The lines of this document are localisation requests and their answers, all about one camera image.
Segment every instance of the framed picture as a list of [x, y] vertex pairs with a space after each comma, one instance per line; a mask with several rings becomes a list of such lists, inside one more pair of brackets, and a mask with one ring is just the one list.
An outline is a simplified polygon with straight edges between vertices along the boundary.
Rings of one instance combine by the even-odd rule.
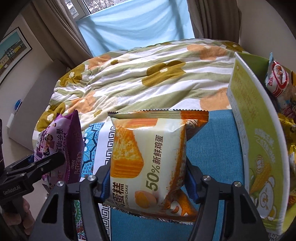
[[19, 27], [3, 38], [0, 43], [0, 84], [30, 50], [32, 48]]

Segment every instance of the beige curtain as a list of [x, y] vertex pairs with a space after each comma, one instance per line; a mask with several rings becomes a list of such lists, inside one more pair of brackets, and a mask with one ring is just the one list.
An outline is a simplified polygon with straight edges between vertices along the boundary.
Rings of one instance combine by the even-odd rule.
[[237, 0], [187, 0], [194, 36], [238, 43]]
[[70, 68], [92, 58], [65, 3], [60, 0], [33, 0], [22, 15], [52, 60]]

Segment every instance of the blue object on wall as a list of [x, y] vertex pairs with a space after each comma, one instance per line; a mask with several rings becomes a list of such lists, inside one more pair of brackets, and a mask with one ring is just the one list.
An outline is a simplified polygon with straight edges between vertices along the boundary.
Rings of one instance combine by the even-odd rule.
[[129, 0], [77, 21], [93, 56], [194, 38], [185, 0]]

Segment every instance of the bed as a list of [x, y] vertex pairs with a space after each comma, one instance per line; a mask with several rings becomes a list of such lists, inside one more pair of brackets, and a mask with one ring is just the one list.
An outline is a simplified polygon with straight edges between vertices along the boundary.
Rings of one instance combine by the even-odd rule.
[[89, 59], [58, 80], [33, 146], [57, 113], [77, 110], [84, 131], [108, 121], [108, 111], [231, 109], [226, 90], [235, 51], [243, 49], [233, 42], [186, 39]]

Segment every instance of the human hand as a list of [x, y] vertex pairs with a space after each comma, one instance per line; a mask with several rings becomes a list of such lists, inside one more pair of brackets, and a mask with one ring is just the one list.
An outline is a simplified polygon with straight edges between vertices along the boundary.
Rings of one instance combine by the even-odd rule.
[[[24, 211], [26, 212], [26, 216], [24, 218], [24, 221], [23, 221], [23, 225], [24, 225], [24, 228], [25, 228], [25, 233], [27, 235], [30, 235], [32, 229], [33, 229], [33, 225], [35, 223], [35, 220], [31, 214], [31, 211], [30, 211], [30, 204], [27, 202], [26, 199], [24, 199], [24, 202], [23, 202], [23, 208], [24, 208]], [[2, 214], [6, 224], [8, 226], [11, 226], [11, 225], [18, 225], [22, 222], [22, 219], [20, 217], [20, 215], [18, 213], [7, 213], [7, 212], [4, 212]]]

